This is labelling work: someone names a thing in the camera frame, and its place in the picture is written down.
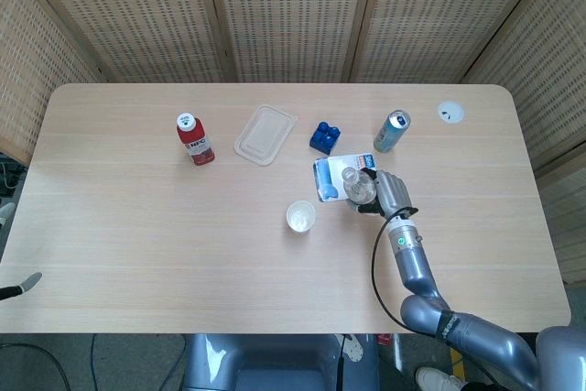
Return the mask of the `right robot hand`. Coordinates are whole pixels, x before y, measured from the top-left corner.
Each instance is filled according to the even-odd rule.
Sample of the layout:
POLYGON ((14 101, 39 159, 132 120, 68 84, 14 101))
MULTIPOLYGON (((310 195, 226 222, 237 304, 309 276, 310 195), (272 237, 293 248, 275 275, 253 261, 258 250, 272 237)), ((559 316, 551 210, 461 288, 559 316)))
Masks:
POLYGON ((358 213, 366 215, 380 215, 385 219, 399 216, 408 219, 418 212, 418 208, 412 205, 404 181, 383 170, 363 168, 370 180, 374 183, 376 197, 366 204, 356 204, 350 199, 349 206, 358 213))

